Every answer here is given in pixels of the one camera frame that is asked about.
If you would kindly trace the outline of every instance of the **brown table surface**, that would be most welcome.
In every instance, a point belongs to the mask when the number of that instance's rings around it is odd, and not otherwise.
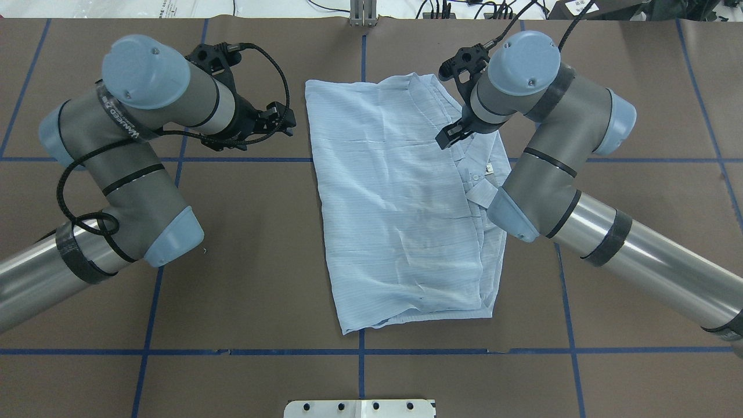
[[[526,22],[558,39],[567,22]],[[216,153],[155,149],[206,232],[164,269],[138,263],[0,335],[3,417],[281,417],[289,399],[424,397],[439,417],[734,417],[743,361],[698,326],[540,238],[509,237],[493,319],[341,336],[322,245],[304,84],[436,72],[500,21],[0,19],[0,259],[61,225],[62,167],[40,120],[100,78],[110,44],[144,33],[182,53],[254,42],[281,65],[296,135]],[[592,196],[743,273],[743,24],[582,22],[563,60],[637,107],[630,139],[577,179]],[[238,90],[283,100],[247,54]],[[452,83],[447,88],[455,93]],[[502,129],[517,158],[533,124]],[[78,213],[106,205],[73,176]]]

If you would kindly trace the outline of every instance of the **robotic arm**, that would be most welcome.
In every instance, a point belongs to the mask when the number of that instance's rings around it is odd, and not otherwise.
[[[495,132],[516,112],[537,123],[488,218],[526,242],[544,235],[573,249],[730,342],[743,358],[743,278],[573,186],[591,153],[608,155],[629,136],[635,108],[562,63],[543,33],[513,35],[491,59],[494,46],[461,48],[441,65],[439,78],[455,79],[465,106],[436,137],[445,149],[472,132]],[[463,83],[465,71],[470,80]]]
[[[230,67],[255,49],[279,71],[286,104],[256,110],[235,88]],[[175,122],[201,134],[163,131]],[[199,45],[181,56],[144,35],[116,41],[103,60],[103,79],[53,110],[39,127],[45,149],[67,167],[57,200],[70,222],[0,262],[0,332],[99,283],[139,259],[162,266],[197,246],[204,232],[149,141],[186,134],[214,150],[246,149],[275,132],[292,135],[284,74],[254,44]],[[264,136],[247,141],[253,134]],[[64,182],[83,165],[110,206],[74,216]]]

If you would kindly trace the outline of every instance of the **light blue joint cap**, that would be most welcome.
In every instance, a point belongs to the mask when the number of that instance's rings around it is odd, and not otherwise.
[[[557,77],[560,54],[549,36],[524,30],[506,39],[487,67],[490,82],[511,96],[546,89]]]
[[[601,141],[601,145],[594,151],[597,155],[609,155],[629,137],[632,128],[637,121],[637,110],[635,107],[617,96],[611,89],[611,117],[609,117],[609,126],[606,128],[606,134]]]
[[[121,103],[136,109],[168,106],[183,95],[190,80],[186,59],[149,36],[124,36],[103,58],[106,88]]]
[[[152,267],[161,267],[191,251],[203,240],[204,230],[189,206],[165,227],[144,254],[144,259]]]
[[[62,135],[59,133],[59,113],[62,111],[62,106],[64,104],[57,106],[39,124],[39,141],[52,158],[57,160],[62,166],[67,167],[72,164],[73,159],[70,153],[67,152],[67,148],[65,148],[62,142]],[[82,165],[75,168],[75,170],[84,169]]]
[[[539,236],[534,224],[531,223],[508,193],[503,190],[503,187],[498,188],[496,197],[490,203],[487,209],[487,218],[503,231],[521,241],[532,242]]]

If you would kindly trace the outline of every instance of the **cloth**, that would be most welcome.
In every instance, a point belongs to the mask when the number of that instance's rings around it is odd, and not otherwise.
[[[442,151],[435,136],[461,107],[432,74],[309,80],[305,96],[343,334],[492,317],[506,234],[485,209],[510,172],[499,134]]]

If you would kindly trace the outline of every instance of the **silver metal tube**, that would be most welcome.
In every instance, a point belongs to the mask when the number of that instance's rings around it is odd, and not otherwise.
[[[129,264],[101,237],[76,227],[75,238],[86,258],[104,271],[115,273]],[[89,283],[79,279],[65,264],[55,236],[0,261],[0,333],[88,286]]]
[[[586,255],[606,235],[607,213],[615,209],[584,193],[555,241]],[[603,267],[705,328],[724,326],[743,308],[743,278],[636,221]]]

